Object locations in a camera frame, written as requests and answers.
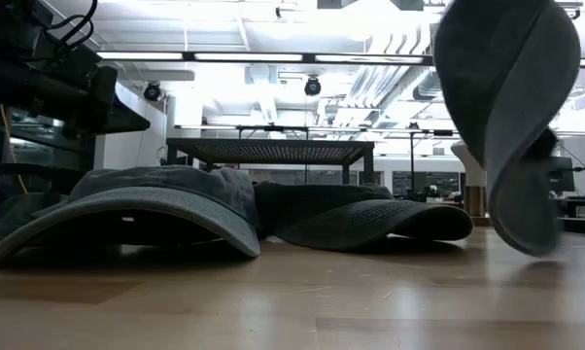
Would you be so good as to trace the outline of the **black perforated metal stand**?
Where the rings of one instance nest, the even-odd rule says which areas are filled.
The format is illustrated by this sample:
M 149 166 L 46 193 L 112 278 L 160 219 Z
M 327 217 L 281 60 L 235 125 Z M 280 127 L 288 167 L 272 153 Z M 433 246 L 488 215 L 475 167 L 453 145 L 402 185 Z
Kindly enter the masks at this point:
M 350 167 L 362 160 L 362 178 L 374 182 L 374 143 L 362 141 L 273 140 L 223 138 L 168 138 L 167 161 L 178 152 L 199 159 L 211 168 L 215 163 L 338 165 L 342 183 L 349 184 Z

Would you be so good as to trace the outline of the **black background bar frame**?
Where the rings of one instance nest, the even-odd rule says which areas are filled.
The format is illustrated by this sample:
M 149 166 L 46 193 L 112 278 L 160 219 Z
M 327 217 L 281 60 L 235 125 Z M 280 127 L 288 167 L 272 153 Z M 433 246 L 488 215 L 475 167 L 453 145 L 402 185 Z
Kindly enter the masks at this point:
M 187 125 L 186 130 L 196 131 L 234 131 L 235 138 L 223 139 L 273 139 L 273 140 L 313 140 L 313 133 L 338 135 L 358 135 L 361 133 L 378 133 L 394 135 L 396 138 L 409 142 L 409 150 L 414 150 L 414 139 L 417 135 L 426 139 L 429 137 L 454 139 L 458 133 L 449 129 L 422 129 L 422 128 L 365 128 L 365 127 L 320 127 L 320 126 L 282 126 L 282 125 Z M 200 137 L 169 137 L 169 138 L 200 138 Z

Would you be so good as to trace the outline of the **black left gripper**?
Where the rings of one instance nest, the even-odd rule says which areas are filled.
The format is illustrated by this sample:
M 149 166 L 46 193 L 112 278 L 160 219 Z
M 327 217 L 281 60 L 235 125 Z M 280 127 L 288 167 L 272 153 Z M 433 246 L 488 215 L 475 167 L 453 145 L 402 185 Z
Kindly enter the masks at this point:
M 52 68 L 42 61 L 0 58 L 0 103 L 64 121 L 79 131 L 117 131 L 118 72 L 100 61 L 87 47 Z

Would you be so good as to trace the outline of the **dark charcoal baseball cap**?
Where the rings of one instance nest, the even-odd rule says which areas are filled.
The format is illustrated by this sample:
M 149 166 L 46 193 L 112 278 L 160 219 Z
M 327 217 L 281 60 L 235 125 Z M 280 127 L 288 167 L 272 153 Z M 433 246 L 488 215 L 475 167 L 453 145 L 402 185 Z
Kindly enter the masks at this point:
M 473 230 L 470 216 L 450 206 L 395 199 L 377 185 L 254 185 L 261 230 L 290 244 L 353 252 L 390 234 L 458 241 Z

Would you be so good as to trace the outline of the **long ceiling light strip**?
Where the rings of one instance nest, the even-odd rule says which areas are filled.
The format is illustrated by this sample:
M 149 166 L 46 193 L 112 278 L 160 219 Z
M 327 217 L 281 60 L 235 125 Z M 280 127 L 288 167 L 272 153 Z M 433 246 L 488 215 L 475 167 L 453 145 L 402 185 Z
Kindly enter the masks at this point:
M 132 52 L 97 53 L 106 61 L 202 62 L 202 63 L 294 63 L 342 65 L 433 66 L 431 55 L 357 54 L 314 52 Z

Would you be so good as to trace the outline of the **dark monitor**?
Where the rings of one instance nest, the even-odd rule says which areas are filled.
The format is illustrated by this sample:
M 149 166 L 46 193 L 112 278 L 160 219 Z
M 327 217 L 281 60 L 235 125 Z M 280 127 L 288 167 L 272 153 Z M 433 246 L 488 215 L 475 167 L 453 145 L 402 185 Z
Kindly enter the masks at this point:
M 552 157 L 550 170 L 551 190 L 555 193 L 575 191 L 573 165 L 570 157 Z

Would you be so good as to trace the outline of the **grey baseball cap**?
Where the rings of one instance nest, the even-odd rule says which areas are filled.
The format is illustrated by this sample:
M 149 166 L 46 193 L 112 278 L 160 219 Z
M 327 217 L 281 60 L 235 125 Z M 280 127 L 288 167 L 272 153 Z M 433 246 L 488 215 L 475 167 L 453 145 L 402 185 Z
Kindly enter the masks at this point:
M 252 181 L 230 168 L 187 165 L 89 171 L 63 201 L 0 240 L 0 266 L 27 248 L 179 246 L 223 241 L 260 253 Z
M 562 230 L 552 156 L 522 156 L 566 103 L 580 60 L 579 35 L 555 0 L 453 0 L 434 38 L 444 103 L 486 173 L 495 231 L 529 256 L 554 252 Z

